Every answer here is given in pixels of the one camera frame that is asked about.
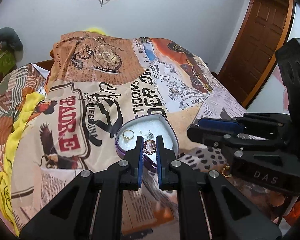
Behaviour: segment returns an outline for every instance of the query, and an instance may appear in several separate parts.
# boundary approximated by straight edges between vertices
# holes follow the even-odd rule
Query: bed
[[[179,160],[193,169],[221,171],[226,166],[218,149],[191,142],[186,128],[202,116],[231,119],[245,109],[185,48],[162,38],[125,40],[83,31],[61,36],[51,55],[54,59],[37,63],[51,71],[47,80],[29,64],[0,85],[0,109],[7,107],[5,112],[10,113],[7,123],[0,122],[0,171],[6,140],[26,95],[42,83],[47,92],[18,142],[7,185],[10,192],[1,193],[6,204],[2,220],[13,222],[9,234],[0,220],[0,228],[9,234],[6,239],[18,235],[83,169],[97,172],[120,160],[114,146],[116,133],[142,115],[160,113],[168,120],[178,138]],[[16,80],[24,83],[16,85]],[[160,191],[156,174],[144,172],[141,189],[124,193],[122,238],[179,239],[176,193]],[[282,196],[240,179],[230,180],[276,219],[271,206],[282,204]]]

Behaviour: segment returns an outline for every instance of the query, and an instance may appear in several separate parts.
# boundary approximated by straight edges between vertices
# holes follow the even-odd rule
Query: gemstone ring
[[[155,141],[146,140],[143,146],[143,152],[147,155],[152,155],[156,152]]]
[[[127,142],[134,137],[134,132],[132,130],[125,130],[122,133],[123,139]]]

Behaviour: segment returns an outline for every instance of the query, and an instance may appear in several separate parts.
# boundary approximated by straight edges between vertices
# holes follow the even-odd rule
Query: white foam insert
[[[134,137],[129,140],[125,141],[123,139],[122,133],[124,133],[125,130],[131,130],[134,132]],[[153,138],[147,138],[145,135],[149,134],[149,130],[153,133]],[[165,127],[165,125],[160,121],[160,120],[147,120],[147,121],[141,121],[141,122],[136,122],[130,126],[124,127],[122,129],[122,132],[118,135],[118,144],[119,146],[125,150],[131,150],[136,147],[136,142],[137,142],[137,136],[142,136],[143,141],[145,142],[146,140],[154,140],[158,135],[162,135],[164,147],[167,149],[172,150],[173,147],[173,142],[172,139],[169,136],[169,133]],[[154,163],[157,163],[156,159],[156,154],[152,155],[147,155]]]

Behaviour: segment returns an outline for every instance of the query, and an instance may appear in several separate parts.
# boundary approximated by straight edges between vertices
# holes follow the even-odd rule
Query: white wall
[[[49,59],[60,35],[88,27],[122,38],[163,37],[200,56],[214,71],[246,0],[3,0],[0,27],[15,29],[23,46],[18,65]]]
[[[292,38],[300,38],[300,7],[298,5],[296,5],[294,20],[288,40]],[[288,114],[288,111],[283,110],[284,90],[285,86],[271,74],[260,93],[248,107],[248,112]]]

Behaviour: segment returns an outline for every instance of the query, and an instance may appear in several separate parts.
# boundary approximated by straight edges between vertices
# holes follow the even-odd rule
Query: yellow cloth
[[[92,33],[98,33],[98,34],[106,35],[103,30],[101,30],[99,28],[95,28],[95,27],[88,28],[87,32],[92,32]]]
[[[0,172],[0,210],[4,217],[13,224],[17,236],[19,236],[19,230],[14,221],[11,207],[11,174],[13,160],[29,117],[37,104],[44,99],[45,97],[37,92],[26,95],[26,101],[21,109],[19,118],[13,124],[14,132],[8,137],[3,158],[4,171]]]

